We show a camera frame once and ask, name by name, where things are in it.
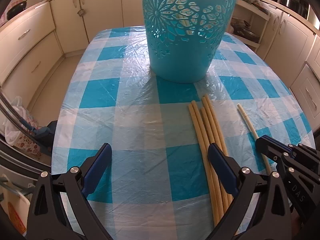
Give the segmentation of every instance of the white cabinet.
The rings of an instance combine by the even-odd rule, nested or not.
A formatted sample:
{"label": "white cabinet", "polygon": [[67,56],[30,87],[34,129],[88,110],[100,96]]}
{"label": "white cabinet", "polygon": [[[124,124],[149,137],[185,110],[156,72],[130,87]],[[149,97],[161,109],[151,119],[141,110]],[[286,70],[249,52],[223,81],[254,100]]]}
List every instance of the white cabinet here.
{"label": "white cabinet", "polygon": [[320,83],[313,71],[305,64],[291,89],[315,131],[320,126]]}
{"label": "white cabinet", "polygon": [[121,0],[80,0],[89,42],[100,31],[123,27]]}
{"label": "white cabinet", "polygon": [[23,56],[54,30],[49,3],[41,3],[0,29],[0,83]]}
{"label": "white cabinet", "polygon": [[64,53],[86,49],[89,45],[79,0],[50,1],[56,32]]}
{"label": "white cabinet", "polygon": [[124,27],[144,25],[142,0],[122,0]]}
{"label": "white cabinet", "polygon": [[23,57],[2,85],[9,101],[21,96],[23,105],[27,107],[38,86],[61,56],[56,37],[51,32]]}
{"label": "white cabinet", "polygon": [[271,4],[265,2],[260,3],[262,3],[262,5],[270,12],[270,20],[267,24],[263,38],[261,39],[260,46],[256,52],[257,55],[264,60],[279,30],[284,12]]}
{"label": "white cabinet", "polygon": [[297,19],[283,15],[265,62],[290,87],[310,52],[314,33]]}
{"label": "white cabinet", "polygon": [[307,58],[307,63],[320,80],[320,37],[318,35],[315,37],[312,49]]}

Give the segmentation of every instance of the bamboo stick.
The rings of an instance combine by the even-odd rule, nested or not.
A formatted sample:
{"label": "bamboo stick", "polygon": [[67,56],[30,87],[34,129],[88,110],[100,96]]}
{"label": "bamboo stick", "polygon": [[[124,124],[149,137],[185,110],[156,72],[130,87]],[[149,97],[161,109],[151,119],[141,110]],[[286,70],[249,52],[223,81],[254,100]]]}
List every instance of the bamboo stick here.
{"label": "bamboo stick", "polygon": [[[243,119],[245,120],[250,132],[252,133],[253,137],[254,137],[254,140],[257,140],[259,138],[255,128],[253,127],[248,115],[246,114],[246,112],[244,111],[243,107],[241,106],[241,104],[237,104],[237,107],[239,109],[239,112],[241,113]],[[272,172],[271,170],[271,167],[270,167],[270,164],[269,164],[269,161],[268,161],[268,158],[267,156],[263,155],[262,154],[262,158],[263,158],[263,162],[264,162],[264,165],[266,166],[266,171],[267,171],[267,174],[270,175],[270,173]]]}
{"label": "bamboo stick", "polygon": [[[207,129],[207,133],[209,135],[209,142],[210,142],[210,144],[214,143],[214,137],[212,134],[211,126],[210,126],[209,119],[208,119],[208,116],[207,116],[207,113],[206,113],[204,107],[201,108],[201,113],[203,116],[205,127]],[[227,193],[226,193],[220,180],[219,180],[219,185],[220,185],[221,198],[222,198],[222,204],[223,204],[223,213],[225,214],[228,210],[228,207],[229,207],[229,201],[228,201]]]}
{"label": "bamboo stick", "polygon": [[[224,136],[223,136],[220,124],[217,119],[217,115],[215,114],[215,111],[212,107],[209,96],[207,94],[202,98],[202,103],[204,105],[204,108],[207,111],[209,121],[211,120],[210,125],[212,128],[213,136],[216,140],[216,144],[222,150],[222,152],[224,153],[225,156],[229,156],[227,146],[226,146],[226,143],[224,140]],[[228,199],[228,206],[229,206],[232,202],[232,199],[233,199],[232,195],[227,194],[227,199]]]}
{"label": "bamboo stick", "polygon": [[217,115],[216,115],[216,113],[215,113],[215,111],[214,111],[214,109],[212,107],[212,104],[210,102],[209,96],[207,94],[205,94],[204,96],[205,96],[205,99],[207,99],[207,102],[208,102],[208,105],[209,105],[209,109],[211,111],[214,123],[215,123],[217,131],[218,131],[218,135],[219,135],[220,143],[221,143],[221,147],[222,147],[221,150],[222,150],[222,152],[224,153],[225,156],[229,156],[229,153],[228,153],[228,150],[227,150],[227,146],[226,146],[226,143],[225,143],[225,140],[224,140],[224,136],[223,136],[220,124],[219,124],[218,119],[217,119]]}
{"label": "bamboo stick", "polygon": [[210,169],[210,164],[209,164],[209,160],[207,157],[207,151],[204,145],[204,140],[201,134],[201,130],[200,130],[200,126],[196,117],[196,113],[193,109],[192,104],[188,105],[189,107],[189,112],[191,115],[191,119],[193,122],[193,125],[195,127],[196,130],[196,135],[198,138],[198,142],[200,145],[200,150],[201,150],[201,154],[202,154],[202,159],[203,159],[203,164],[204,164],[204,170],[205,170],[205,174],[207,175],[207,181],[208,181],[208,187],[209,187],[209,193],[210,193],[210,200],[211,200],[211,207],[212,207],[212,214],[213,214],[213,222],[214,222],[214,226],[216,226],[218,224],[219,221],[219,211],[218,211],[218,204],[217,204],[217,198],[216,198],[216,193],[215,193],[215,189],[214,189],[214,185],[213,185],[213,178],[211,175],[211,169]]}
{"label": "bamboo stick", "polygon": [[219,134],[218,134],[218,130],[217,130],[216,124],[214,123],[214,120],[213,120],[213,117],[212,117],[208,102],[205,99],[205,97],[202,98],[202,104],[204,106],[204,109],[207,112],[207,116],[208,116],[208,119],[209,119],[209,123],[210,123],[210,126],[211,126],[211,130],[212,130],[212,133],[213,133],[213,137],[214,137],[215,143],[222,150],[221,142],[220,142],[220,138],[219,138]]}
{"label": "bamboo stick", "polygon": [[[204,128],[204,124],[198,109],[198,106],[196,104],[196,101],[191,101],[191,104],[193,106],[193,109],[196,113],[196,117],[200,126],[200,130],[202,133],[202,137],[204,139],[204,145],[206,148],[206,152],[208,153],[208,147],[209,147],[209,139],[207,136],[207,132]],[[224,212],[223,212],[223,203],[222,203],[222,196],[221,196],[221,190],[220,190],[220,184],[219,184],[219,179],[217,176],[217,173],[215,172],[215,170],[213,169],[212,165],[209,163],[210,169],[211,169],[211,174],[212,174],[212,178],[213,178],[213,185],[214,185],[214,189],[215,189],[215,193],[216,193],[216,198],[217,198],[217,204],[218,204],[218,212],[219,212],[219,219],[218,222],[220,221],[220,219],[223,217]]]}

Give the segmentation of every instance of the blue gripper pad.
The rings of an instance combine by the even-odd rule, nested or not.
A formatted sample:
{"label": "blue gripper pad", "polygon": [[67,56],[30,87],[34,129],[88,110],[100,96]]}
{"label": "blue gripper pad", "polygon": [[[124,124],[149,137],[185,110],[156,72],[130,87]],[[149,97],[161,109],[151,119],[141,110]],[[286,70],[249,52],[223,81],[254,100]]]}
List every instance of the blue gripper pad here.
{"label": "blue gripper pad", "polygon": [[112,149],[111,146],[107,144],[84,177],[84,186],[82,189],[82,194],[85,197],[88,197],[89,194],[95,191],[107,166],[109,164],[111,165],[111,156]]}
{"label": "blue gripper pad", "polygon": [[[223,156],[223,153],[220,151],[217,145],[209,145],[208,159],[212,164],[214,170],[216,171],[218,178],[221,181],[226,192],[228,194],[231,194],[233,197],[236,197],[239,193],[237,186],[237,176],[234,174],[233,170],[227,163],[225,157]],[[237,166],[240,169],[239,165],[233,158],[230,158],[229,161],[235,162],[234,166]]]}

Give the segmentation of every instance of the checkered tablecloth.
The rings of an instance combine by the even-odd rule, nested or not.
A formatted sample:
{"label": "checkered tablecloth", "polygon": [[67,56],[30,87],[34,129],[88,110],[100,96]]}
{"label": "checkered tablecloth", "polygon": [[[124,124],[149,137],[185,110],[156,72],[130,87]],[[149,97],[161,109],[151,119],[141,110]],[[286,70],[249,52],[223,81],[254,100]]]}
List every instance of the checkered tablecloth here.
{"label": "checkered tablecloth", "polygon": [[265,173],[237,103],[259,136],[315,146],[297,101],[238,39],[223,36],[203,80],[177,84],[150,71],[144,27],[120,28],[98,33],[77,66],[60,111],[52,173],[80,166],[107,142],[112,165],[88,199],[115,240],[205,239],[213,229],[210,196],[188,112],[205,93],[240,166]]}

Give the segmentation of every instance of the metal screw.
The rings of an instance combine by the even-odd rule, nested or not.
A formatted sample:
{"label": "metal screw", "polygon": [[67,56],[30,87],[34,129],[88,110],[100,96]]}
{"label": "metal screw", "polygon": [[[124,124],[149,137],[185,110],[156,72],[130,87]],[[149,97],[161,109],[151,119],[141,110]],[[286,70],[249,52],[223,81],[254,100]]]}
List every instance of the metal screw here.
{"label": "metal screw", "polygon": [[250,173],[250,169],[247,168],[247,167],[243,167],[242,168],[242,172],[245,173],[245,174],[248,174],[248,173]]}
{"label": "metal screw", "polygon": [[43,171],[43,172],[41,172],[41,177],[46,177],[46,176],[48,176],[48,172],[47,171]]}
{"label": "metal screw", "polygon": [[77,173],[78,171],[79,171],[79,168],[76,167],[76,166],[74,166],[74,167],[72,167],[72,168],[70,169],[70,172],[71,172],[71,173]]}
{"label": "metal screw", "polygon": [[274,176],[275,178],[279,178],[279,177],[280,177],[279,173],[276,172],[276,171],[274,171],[274,172],[272,173],[272,176]]}

